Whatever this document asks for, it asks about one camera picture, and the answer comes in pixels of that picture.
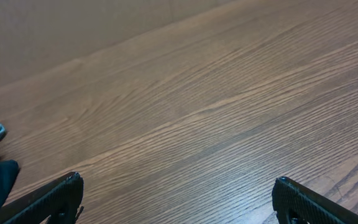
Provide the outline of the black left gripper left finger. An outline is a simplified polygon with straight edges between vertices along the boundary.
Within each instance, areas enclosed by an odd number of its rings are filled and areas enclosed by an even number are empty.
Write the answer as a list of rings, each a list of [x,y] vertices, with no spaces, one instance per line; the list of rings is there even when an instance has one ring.
[[[69,172],[0,209],[0,224],[75,224],[83,211],[84,181]]]

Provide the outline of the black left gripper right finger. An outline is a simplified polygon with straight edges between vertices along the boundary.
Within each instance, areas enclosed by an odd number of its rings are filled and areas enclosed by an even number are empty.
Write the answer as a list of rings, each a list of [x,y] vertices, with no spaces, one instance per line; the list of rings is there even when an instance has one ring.
[[[358,224],[358,215],[288,177],[275,180],[272,205],[279,224]]]

